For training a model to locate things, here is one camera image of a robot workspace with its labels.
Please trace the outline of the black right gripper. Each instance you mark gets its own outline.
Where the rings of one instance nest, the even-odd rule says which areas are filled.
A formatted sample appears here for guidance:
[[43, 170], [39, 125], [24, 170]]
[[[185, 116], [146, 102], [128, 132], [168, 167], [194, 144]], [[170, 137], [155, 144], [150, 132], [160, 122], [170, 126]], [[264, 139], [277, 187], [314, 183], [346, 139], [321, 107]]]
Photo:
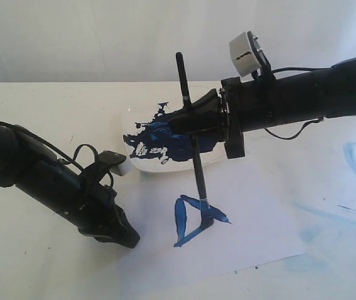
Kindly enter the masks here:
[[[228, 159], [245, 156], [243, 133], [290, 122], [289, 77], [260, 77], [241, 82], [239, 77], [221, 81], [221, 98], [228, 109], [224, 118], [225, 151]], [[177, 134], [208, 134], [218, 131], [219, 96], [216, 89], [171, 114], [168, 124]]]

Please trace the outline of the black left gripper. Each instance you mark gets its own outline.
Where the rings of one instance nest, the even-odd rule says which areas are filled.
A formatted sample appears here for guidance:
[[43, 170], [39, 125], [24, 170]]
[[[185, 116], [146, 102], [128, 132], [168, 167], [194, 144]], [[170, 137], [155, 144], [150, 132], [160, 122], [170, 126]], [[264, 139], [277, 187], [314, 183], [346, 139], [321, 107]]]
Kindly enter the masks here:
[[38, 161], [17, 178], [16, 187], [75, 225], [84, 236], [130, 249], [140, 241], [123, 209], [115, 204], [113, 188], [65, 165]]

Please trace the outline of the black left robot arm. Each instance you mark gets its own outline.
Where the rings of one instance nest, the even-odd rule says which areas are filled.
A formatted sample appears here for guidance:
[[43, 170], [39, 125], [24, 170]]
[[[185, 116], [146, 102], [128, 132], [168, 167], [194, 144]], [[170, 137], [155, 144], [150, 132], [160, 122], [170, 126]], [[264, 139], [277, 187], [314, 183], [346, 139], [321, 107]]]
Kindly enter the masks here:
[[101, 243], [133, 249], [140, 235], [115, 203], [113, 185], [105, 176], [127, 173], [127, 157], [113, 151], [98, 152], [82, 167], [72, 157], [26, 128], [0, 121], [0, 187], [16, 187], [73, 224], [78, 231]]

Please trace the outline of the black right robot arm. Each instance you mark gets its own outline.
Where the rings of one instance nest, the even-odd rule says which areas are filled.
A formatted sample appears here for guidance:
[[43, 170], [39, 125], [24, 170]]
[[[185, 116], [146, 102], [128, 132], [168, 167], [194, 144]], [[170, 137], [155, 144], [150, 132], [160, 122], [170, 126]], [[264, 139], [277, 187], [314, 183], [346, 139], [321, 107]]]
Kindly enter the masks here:
[[280, 79], [269, 67], [252, 81], [224, 79], [168, 122], [176, 134], [223, 142], [233, 159], [245, 155], [245, 132], [344, 116], [356, 116], [356, 58]]

